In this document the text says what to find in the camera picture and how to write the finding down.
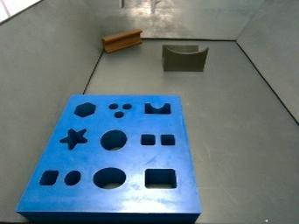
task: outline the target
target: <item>small circular hole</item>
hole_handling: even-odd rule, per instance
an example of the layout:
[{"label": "small circular hole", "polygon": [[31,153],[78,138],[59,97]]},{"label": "small circular hole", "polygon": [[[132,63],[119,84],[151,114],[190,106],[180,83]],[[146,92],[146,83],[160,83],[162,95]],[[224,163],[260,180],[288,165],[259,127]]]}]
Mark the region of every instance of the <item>small circular hole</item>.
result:
[{"label": "small circular hole", "polygon": [[79,182],[80,182],[80,172],[71,171],[64,178],[65,185],[75,186]]},{"label": "small circular hole", "polygon": [[118,111],[118,112],[115,113],[115,118],[122,118],[123,116],[124,116],[124,112]]},{"label": "small circular hole", "polygon": [[116,104],[116,103],[110,104],[110,105],[108,105],[108,108],[110,108],[110,109],[118,109],[118,104]]},{"label": "small circular hole", "polygon": [[111,130],[100,138],[100,144],[108,151],[116,151],[122,149],[127,144],[127,135],[120,130]]},{"label": "small circular hole", "polygon": [[132,105],[130,103],[123,105],[123,109],[131,109],[131,108],[132,108]]},{"label": "small circular hole", "polygon": [[103,189],[120,187],[127,181],[126,173],[118,168],[106,168],[94,175],[94,183]]}]

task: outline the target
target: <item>gray wall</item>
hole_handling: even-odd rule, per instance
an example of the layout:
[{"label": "gray wall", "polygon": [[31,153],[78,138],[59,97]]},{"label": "gray wall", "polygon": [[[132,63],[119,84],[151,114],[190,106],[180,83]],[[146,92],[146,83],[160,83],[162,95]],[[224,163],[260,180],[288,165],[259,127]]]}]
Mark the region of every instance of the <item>gray wall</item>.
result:
[{"label": "gray wall", "polygon": [[299,122],[298,21],[298,0],[267,0],[238,43]]},{"label": "gray wall", "polygon": [[0,222],[15,213],[71,94],[82,94],[102,53],[91,1],[41,1],[0,26]]},{"label": "gray wall", "polygon": [[143,38],[236,40],[264,0],[94,1],[103,32],[142,29]]}]

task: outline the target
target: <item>star-shaped hole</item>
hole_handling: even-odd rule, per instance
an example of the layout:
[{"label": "star-shaped hole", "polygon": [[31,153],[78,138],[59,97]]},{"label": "star-shaped hole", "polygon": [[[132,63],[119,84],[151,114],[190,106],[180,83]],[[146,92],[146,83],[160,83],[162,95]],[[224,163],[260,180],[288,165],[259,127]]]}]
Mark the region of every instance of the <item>star-shaped hole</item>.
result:
[{"label": "star-shaped hole", "polygon": [[84,144],[88,139],[84,137],[87,130],[83,129],[76,131],[75,129],[68,130],[68,136],[65,136],[61,140],[61,144],[68,144],[69,151],[73,150],[78,144]]}]

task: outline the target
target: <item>rectangular hole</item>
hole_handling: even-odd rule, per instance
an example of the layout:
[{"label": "rectangular hole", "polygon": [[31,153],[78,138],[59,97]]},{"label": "rectangular hole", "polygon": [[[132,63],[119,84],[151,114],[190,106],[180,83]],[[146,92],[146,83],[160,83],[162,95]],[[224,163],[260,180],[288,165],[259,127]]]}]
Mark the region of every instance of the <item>rectangular hole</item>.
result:
[{"label": "rectangular hole", "polygon": [[41,175],[40,186],[52,186],[56,183],[59,171],[45,171]]},{"label": "rectangular hole", "polygon": [[155,145],[155,135],[142,135],[142,145]]},{"label": "rectangular hole", "polygon": [[176,175],[174,169],[147,169],[144,171],[144,186],[150,189],[176,188]]},{"label": "rectangular hole", "polygon": [[162,145],[175,145],[174,135],[162,135]]}]

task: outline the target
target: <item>brown rectangular block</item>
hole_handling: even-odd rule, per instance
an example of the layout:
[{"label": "brown rectangular block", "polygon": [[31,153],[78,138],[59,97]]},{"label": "brown rectangular block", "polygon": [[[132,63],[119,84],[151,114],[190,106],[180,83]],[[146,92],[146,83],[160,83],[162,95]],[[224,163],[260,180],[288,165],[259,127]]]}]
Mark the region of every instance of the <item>brown rectangular block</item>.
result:
[{"label": "brown rectangular block", "polygon": [[103,47],[107,53],[116,52],[130,46],[136,46],[143,43],[140,38],[140,33],[143,31],[140,29],[135,29],[132,31],[123,31],[118,34],[106,36],[103,41]]}]

